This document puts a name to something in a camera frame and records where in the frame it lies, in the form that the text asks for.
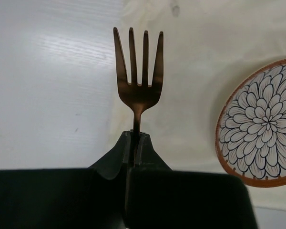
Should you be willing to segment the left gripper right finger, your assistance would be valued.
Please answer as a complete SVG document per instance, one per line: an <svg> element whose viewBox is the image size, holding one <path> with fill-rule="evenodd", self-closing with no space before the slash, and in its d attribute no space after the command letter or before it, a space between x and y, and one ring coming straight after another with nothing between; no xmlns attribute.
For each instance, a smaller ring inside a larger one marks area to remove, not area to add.
<svg viewBox="0 0 286 229"><path fill-rule="evenodd" d="M164 202L159 181L161 175L172 170L156 153L147 133L140 134L131 165L127 171L127 227L155 228Z"/></svg>

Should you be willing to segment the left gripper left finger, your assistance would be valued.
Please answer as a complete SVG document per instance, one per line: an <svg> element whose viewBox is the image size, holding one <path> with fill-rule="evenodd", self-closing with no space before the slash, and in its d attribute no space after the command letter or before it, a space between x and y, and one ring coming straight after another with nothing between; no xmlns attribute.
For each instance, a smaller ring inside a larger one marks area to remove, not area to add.
<svg viewBox="0 0 286 229"><path fill-rule="evenodd" d="M124 131L112 149L92 166L93 224L98 229L125 229L125 192L131 154L131 131Z"/></svg>

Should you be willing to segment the copper fork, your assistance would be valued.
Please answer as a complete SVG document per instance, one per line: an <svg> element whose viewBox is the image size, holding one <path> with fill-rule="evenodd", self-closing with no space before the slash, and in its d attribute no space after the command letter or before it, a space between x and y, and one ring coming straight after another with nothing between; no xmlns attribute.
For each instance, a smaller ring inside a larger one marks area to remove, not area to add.
<svg viewBox="0 0 286 229"><path fill-rule="evenodd" d="M116 75L118 95L121 101L133 111L133 143L131 159L135 162L140 141L141 116L144 111L155 106L161 97L164 78L164 34L161 31L158 37L155 63L153 69L152 84L148 84L149 76L149 35L148 31L143 34L143 63L142 81L139 81L134 31L129 29L129 52L131 65L131 81L127 80L125 58L118 29L113 28Z"/></svg>

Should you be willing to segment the floral patterned ceramic plate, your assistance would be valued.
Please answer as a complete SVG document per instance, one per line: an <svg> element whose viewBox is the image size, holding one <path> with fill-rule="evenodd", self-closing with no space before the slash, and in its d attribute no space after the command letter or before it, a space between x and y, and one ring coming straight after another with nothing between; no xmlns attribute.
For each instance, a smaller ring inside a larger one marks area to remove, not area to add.
<svg viewBox="0 0 286 229"><path fill-rule="evenodd" d="M225 172L245 184L286 185L286 59L236 87L219 115L215 149Z"/></svg>

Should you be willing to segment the cream cloth napkin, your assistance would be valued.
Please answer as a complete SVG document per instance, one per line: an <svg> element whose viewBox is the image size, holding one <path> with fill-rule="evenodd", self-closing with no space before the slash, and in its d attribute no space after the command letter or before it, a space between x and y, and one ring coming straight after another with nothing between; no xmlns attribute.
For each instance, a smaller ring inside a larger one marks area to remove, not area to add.
<svg viewBox="0 0 286 229"><path fill-rule="evenodd" d="M164 32L163 90L141 130L171 168L225 172L215 149L219 115L248 76L286 59L286 0L126 0L119 28L126 59L130 28L138 65L143 33L153 66ZM286 210L286 185L248 189L255 206Z"/></svg>

